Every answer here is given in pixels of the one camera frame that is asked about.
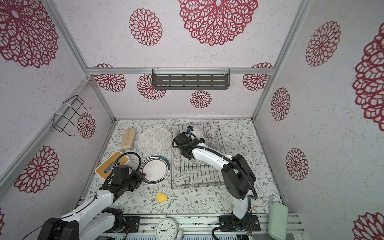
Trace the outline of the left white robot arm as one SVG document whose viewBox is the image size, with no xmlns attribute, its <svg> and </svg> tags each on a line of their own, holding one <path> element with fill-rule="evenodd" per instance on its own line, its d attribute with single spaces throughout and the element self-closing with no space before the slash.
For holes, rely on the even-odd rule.
<svg viewBox="0 0 384 240">
<path fill-rule="evenodd" d="M 122 157 L 136 156 L 138 167 L 118 164 Z M 125 192 L 137 189 L 145 174 L 139 172 L 142 159 L 139 154 L 127 152 L 120 155 L 103 185 L 93 198 L 60 218 L 50 218 L 42 226 L 39 240 L 94 240 L 106 231 L 120 232 L 126 227 L 126 220 L 120 209 L 112 208 Z"/>
</svg>

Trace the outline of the green red rimmed plate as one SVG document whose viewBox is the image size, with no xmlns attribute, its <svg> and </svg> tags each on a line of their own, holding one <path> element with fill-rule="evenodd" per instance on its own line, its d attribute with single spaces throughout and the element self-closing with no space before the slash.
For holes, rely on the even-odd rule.
<svg viewBox="0 0 384 240">
<path fill-rule="evenodd" d="M 151 156 L 142 162 L 140 172 L 145 175 L 143 179 L 145 184 L 156 185 L 170 175 L 171 164 L 163 156 Z"/>
</svg>

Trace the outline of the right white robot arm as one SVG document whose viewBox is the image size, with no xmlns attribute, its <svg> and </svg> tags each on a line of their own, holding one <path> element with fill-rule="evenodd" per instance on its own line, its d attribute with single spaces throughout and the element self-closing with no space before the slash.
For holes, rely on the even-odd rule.
<svg viewBox="0 0 384 240">
<path fill-rule="evenodd" d="M 197 138 L 194 132 L 182 132 L 172 141 L 172 148 L 189 160 L 199 160 L 222 174 L 227 192 L 233 197 L 234 205 L 231 218 L 212 230 L 245 231 L 251 222 L 252 200 L 258 198 L 255 189 L 256 176 L 246 159 L 237 154 L 229 156 L 208 147 L 203 138 Z"/>
</svg>

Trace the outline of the white blue grid plate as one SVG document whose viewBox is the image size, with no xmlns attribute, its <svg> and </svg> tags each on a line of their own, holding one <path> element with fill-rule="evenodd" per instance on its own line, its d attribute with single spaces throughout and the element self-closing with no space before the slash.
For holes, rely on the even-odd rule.
<svg viewBox="0 0 384 240">
<path fill-rule="evenodd" d="M 144 155 L 161 155 L 171 147 L 172 134 L 165 128 L 149 128 L 138 138 L 137 148 Z"/>
</svg>

